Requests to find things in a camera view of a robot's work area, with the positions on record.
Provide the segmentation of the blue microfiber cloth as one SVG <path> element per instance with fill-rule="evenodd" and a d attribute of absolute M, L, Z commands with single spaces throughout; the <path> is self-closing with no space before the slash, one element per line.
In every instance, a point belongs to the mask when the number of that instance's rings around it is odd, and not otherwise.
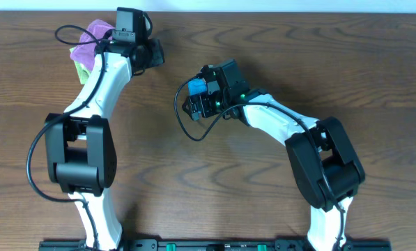
<path fill-rule="evenodd" d="M 196 78 L 196 79 L 189 81 L 187 86 L 188 86 L 188 91 L 189 91 L 190 96 L 205 93 L 207 91 L 207 84 L 201 78 Z"/>

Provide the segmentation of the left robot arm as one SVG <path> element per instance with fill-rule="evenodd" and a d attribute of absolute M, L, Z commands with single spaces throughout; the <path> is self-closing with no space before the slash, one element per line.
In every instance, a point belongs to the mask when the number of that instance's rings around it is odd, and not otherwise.
<path fill-rule="evenodd" d="M 164 63 L 156 38 L 144 42 L 105 41 L 83 89 L 62 114 L 45 120 L 47 168 L 51 182 L 78 208 L 86 231 L 85 250 L 118 249 L 123 228 L 110 187 L 117 156 L 109 121 L 125 85 L 142 71 Z"/>

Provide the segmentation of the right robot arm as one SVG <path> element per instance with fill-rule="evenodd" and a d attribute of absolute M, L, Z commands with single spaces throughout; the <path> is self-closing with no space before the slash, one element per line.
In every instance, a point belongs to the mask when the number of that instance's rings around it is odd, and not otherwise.
<path fill-rule="evenodd" d="M 307 240 L 314 250 L 349 250 L 346 216 L 365 180 L 362 164 L 341 122 L 303 116 L 256 89 L 233 99 L 221 91 L 190 91 L 183 111 L 194 121 L 214 116 L 264 131 L 287 151 L 296 185 L 311 206 Z"/>

